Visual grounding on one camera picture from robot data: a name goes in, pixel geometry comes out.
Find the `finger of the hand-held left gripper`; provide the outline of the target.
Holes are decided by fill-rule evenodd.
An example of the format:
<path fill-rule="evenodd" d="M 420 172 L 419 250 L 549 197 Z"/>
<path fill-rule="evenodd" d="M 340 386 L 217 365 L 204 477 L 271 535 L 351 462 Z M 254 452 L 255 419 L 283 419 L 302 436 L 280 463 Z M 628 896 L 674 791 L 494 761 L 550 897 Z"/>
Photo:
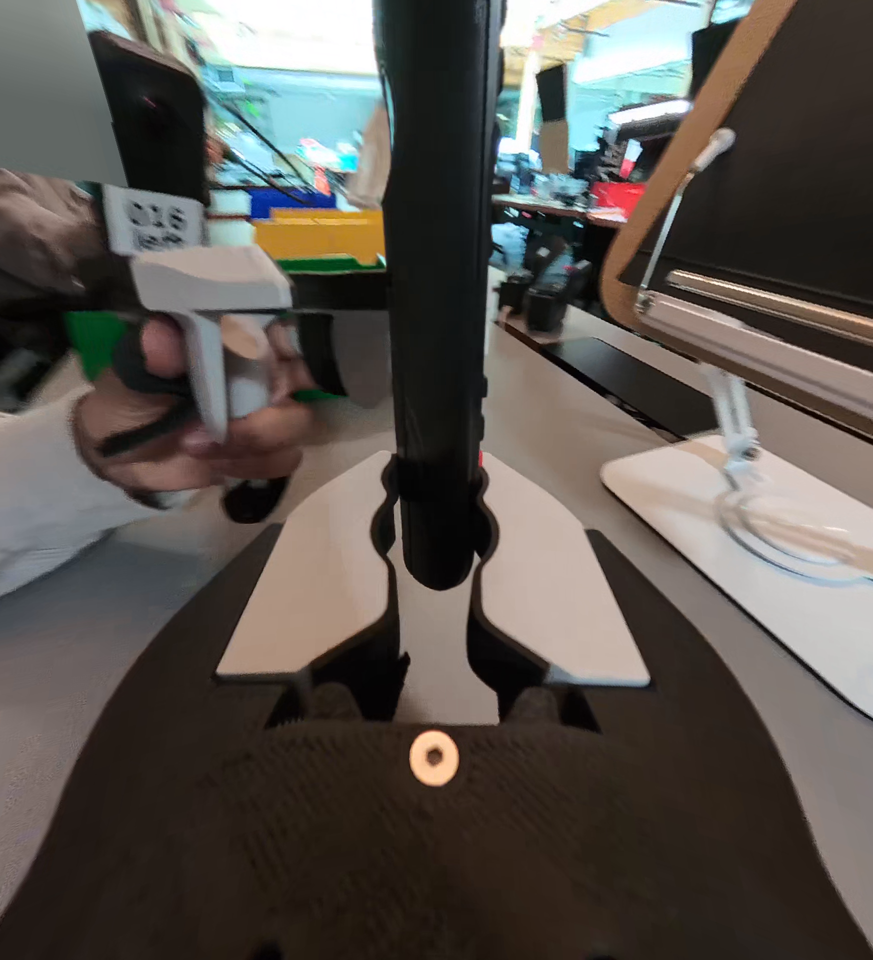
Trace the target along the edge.
<path fill-rule="evenodd" d="M 391 275 L 388 271 L 347 271 L 332 274 L 333 311 L 387 311 Z"/>

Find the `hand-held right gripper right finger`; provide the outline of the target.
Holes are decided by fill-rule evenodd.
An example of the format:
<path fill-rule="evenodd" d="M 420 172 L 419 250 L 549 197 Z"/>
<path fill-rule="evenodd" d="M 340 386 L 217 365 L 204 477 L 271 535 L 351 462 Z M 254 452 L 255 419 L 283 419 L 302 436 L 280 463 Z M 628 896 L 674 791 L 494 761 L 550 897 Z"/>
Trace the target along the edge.
<path fill-rule="evenodd" d="M 474 579 L 476 612 L 542 668 L 544 682 L 647 688 L 649 670 L 584 525 L 497 457 L 482 453 L 481 466 L 492 535 Z"/>

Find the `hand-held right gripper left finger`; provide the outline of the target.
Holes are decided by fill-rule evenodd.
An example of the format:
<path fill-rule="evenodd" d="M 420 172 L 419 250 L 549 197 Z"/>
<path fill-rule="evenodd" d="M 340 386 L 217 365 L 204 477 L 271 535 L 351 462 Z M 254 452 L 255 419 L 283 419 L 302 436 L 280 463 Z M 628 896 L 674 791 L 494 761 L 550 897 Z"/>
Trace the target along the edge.
<path fill-rule="evenodd" d="M 298 677 L 401 655 L 394 456 L 378 451 L 295 506 L 215 668 L 222 681 Z"/>

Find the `black remote control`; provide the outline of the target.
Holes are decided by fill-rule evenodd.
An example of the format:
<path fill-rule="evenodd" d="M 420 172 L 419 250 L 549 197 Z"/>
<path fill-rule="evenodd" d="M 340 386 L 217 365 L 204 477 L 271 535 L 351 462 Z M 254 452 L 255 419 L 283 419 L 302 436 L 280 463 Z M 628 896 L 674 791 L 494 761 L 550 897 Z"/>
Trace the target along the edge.
<path fill-rule="evenodd" d="M 390 169 L 382 199 L 406 569 L 453 589 L 476 552 L 495 112 L 506 2 L 373 3 Z"/>

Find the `person's left forearm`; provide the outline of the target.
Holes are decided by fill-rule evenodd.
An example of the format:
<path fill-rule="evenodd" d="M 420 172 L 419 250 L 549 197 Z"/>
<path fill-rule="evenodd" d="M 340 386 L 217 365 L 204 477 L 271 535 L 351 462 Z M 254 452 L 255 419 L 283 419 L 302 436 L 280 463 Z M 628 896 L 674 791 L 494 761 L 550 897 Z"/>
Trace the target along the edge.
<path fill-rule="evenodd" d="M 84 462 L 76 414 L 91 392 L 82 386 L 21 414 L 0 413 L 0 597 L 158 512 Z"/>

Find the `person's left hand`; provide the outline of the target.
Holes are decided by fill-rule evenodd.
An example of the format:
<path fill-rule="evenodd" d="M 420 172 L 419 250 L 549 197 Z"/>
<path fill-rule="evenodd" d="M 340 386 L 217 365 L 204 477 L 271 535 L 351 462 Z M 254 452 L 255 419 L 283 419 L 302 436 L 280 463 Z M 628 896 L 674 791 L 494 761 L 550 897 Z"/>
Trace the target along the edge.
<path fill-rule="evenodd" d="M 74 407 L 72 433 L 84 464 L 130 499 L 153 509 L 164 508 L 162 495 L 199 491 L 228 479 L 290 476 L 299 466 L 314 423 L 312 410 L 296 402 L 294 395 L 313 389 L 315 382 L 284 324 L 272 323 L 266 335 L 271 351 L 270 399 L 261 410 L 231 420 L 226 442 L 214 442 L 193 420 L 130 452 L 103 456 L 104 440 L 157 421 L 175 402 L 167 394 L 131 390 L 107 370 Z"/>

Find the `large yellow plastic bin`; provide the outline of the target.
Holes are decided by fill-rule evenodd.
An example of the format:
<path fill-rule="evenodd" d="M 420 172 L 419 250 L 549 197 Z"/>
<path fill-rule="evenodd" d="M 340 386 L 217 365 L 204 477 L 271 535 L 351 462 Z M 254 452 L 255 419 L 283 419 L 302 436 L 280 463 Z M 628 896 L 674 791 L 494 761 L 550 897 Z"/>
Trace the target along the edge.
<path fill-rule="evenodd" d="M 277 261 L 351 258 L 369 267 L 386 258 L 380 210 L 275 209 L 251 224 L 255 243 Z"/>

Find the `small blue bin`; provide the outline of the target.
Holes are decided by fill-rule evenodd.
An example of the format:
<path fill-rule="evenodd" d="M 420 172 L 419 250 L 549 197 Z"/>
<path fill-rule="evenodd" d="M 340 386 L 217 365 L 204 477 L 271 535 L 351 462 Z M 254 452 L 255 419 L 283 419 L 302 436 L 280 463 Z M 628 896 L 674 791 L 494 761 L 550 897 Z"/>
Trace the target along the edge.
<path fill-rule="evenodd" d="M 335 194 L 323 194 L 303 187 L 248 186 L 246 192 L 250 198 L 250 219 L 253 221 L 269 220 L 274 211 L 299 212 L 338 208 Z"/>

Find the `printed cardboard board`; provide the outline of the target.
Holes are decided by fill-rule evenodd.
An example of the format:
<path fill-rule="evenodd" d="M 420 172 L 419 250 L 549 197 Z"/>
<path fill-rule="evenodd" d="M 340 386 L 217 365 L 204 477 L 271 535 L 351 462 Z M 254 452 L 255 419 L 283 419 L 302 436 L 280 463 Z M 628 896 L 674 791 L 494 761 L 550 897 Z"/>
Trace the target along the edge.
<path fill-rule="evenodd" d="M 382 210 L 392 164 L 390 119 L 377 102 L 362 132 L 357 168 L 347 174 L 345 197 L 357 210 Z"/>

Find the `black battery charger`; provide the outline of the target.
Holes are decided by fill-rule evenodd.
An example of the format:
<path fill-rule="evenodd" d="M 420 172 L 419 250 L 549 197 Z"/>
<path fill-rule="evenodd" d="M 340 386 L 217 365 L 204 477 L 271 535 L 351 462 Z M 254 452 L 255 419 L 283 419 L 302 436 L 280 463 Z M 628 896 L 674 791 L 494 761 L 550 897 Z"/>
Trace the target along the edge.
<path fill-rule="evenodd" d="M 565 268 L 562 279 L 530 286 L 525 303 L 527 331 L 544 335 L 561 332 L 569 306 L 586 290 L 592 271 L 590 261 L 578 260 Z"/>
<path fill-rule="evenodd" d="M 536 281 L 531 270 L 521 268 L 507 274 L 496 289 L 499 313 L 521 316 L 528 304 L 531 287 Z"/>

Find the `black desk mat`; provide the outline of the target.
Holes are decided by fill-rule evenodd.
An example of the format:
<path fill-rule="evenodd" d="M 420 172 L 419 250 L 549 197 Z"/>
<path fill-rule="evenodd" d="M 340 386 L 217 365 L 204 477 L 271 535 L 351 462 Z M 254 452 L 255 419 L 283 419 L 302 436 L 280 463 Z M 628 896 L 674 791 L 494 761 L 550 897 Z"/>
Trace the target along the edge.
<path fill-rule="evenodd" d="M 596 338 L 545 344 L 540 354 L 670 443 L 718 430 L 710 397 Z"/>

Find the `green plastic bin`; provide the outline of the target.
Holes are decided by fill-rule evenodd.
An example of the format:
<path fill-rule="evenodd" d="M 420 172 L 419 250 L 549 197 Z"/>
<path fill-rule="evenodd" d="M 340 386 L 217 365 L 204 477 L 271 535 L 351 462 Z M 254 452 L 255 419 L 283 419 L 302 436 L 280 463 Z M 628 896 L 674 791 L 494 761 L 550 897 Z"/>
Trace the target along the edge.
<path fill-rule="evenodd" d="M 128 262 L 134 307 L 83 309 L 66 324 L 83 372 L 95 380 L 113 368 L 137 390 L 146 381 L 138 326 L 146 312 L 166 314 L 184 331 L 188 372 L 181 394 L 206 419 L 236 418 L 263 401 L 264 336 L 284 325 L 314 387 L 301 402 L 346 399 L 372 407 L 391 389 L 389 311 L 333 311 L 332 275 L 386 272 L 387 260 L 362 266 L 351 258 L 277 261 L 260 246 L 190 247 L 138 253 Z"/>

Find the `red plastic bin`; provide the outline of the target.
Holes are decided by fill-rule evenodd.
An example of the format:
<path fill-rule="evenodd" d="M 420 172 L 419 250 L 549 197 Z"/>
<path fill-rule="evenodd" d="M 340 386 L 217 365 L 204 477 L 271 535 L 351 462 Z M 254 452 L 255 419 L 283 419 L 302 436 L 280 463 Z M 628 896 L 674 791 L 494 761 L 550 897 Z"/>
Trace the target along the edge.
<path fill-rule="evenodd" d="M 590 188 L 588 216 L 594 222 L 628 222 L 645 189 L 644 183 L 596 181 Z"/>

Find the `clear round stand foot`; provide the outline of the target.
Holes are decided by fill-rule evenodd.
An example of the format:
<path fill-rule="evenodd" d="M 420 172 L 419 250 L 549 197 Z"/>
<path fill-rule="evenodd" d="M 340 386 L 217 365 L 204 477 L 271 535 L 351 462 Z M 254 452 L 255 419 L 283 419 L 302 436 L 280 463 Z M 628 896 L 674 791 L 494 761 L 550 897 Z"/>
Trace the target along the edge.
<path fill-rule="evenodd" d="M 873 584 L 873 546 L 777 486 L 731 488 L 715 500 L 722 531 L 751 556 L 817 584 Z"/>

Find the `black panel with cardboard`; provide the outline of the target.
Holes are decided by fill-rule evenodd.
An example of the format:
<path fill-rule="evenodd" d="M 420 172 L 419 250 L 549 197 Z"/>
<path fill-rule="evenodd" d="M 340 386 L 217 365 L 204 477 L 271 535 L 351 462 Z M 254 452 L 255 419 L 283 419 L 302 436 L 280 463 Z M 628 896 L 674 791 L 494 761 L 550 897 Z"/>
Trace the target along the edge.
<path fill-rule="evenodd" d="M 569 173 L 567 68 L 561 62 L 536 76 L 540 109 L 537 151 L 545 174 Z"/>

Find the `black board with wooden rim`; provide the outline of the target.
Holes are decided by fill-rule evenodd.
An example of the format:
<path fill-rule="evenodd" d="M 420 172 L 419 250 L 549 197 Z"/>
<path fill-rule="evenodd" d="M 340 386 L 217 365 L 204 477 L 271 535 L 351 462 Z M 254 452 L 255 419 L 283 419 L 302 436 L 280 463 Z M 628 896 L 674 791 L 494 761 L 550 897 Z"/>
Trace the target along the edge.
<path fill-rule="evenodd" d="M 640 317 L 665 211 L 687 188 Z M 873 2 L 754 2 L 600 276 L 610 317 L 873 444 Z"/>

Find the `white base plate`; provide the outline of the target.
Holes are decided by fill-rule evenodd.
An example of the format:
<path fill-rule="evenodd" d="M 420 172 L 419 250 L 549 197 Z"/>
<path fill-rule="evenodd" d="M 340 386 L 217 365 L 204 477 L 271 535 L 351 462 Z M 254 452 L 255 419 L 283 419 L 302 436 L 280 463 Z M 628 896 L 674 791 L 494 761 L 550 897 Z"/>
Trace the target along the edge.
<path fill-rule="evenodd" d="M 715 500 L 734 489 L 717 436 L 605 463 L 603 486 L 841 699 L 873 721 L 873 583 L 807 581 L 755 558 L 722 529 Z M 776 486 L 873 546 L 873 509 L 776 455 L 744 468 L 743 488 Z"/>

